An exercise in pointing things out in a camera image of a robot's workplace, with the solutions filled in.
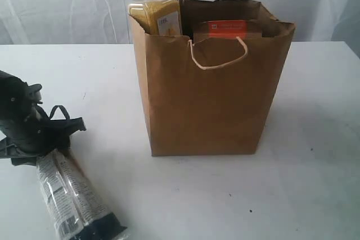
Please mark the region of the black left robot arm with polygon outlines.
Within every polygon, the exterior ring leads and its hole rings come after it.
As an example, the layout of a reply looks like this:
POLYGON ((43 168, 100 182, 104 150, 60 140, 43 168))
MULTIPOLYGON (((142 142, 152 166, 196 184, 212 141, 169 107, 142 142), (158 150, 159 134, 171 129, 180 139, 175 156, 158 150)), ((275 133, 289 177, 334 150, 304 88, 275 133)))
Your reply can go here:
POLYGON ((50 114, 40 107, 41 84, 29 85, 20 78, 1 71, 2 159, 33 159, 54 149, 68 148, 70 136, 85 131, 81 117, 72 119, 62 105, 50 114))

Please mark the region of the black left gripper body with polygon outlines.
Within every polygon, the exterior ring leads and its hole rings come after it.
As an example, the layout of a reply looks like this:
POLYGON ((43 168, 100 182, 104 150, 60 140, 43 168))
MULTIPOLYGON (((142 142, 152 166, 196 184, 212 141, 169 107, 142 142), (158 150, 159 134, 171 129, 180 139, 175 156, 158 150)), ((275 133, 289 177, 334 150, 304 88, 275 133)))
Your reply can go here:
POLYGON ((70 146, 70 136, 60 133, 61 120, 70 115, 62 105, 55 105, 50 115, 38 105, 28 107, 24 112, 19 106, 1 102, 1 155, 35 154, 45 155, 55 148, 70 146))

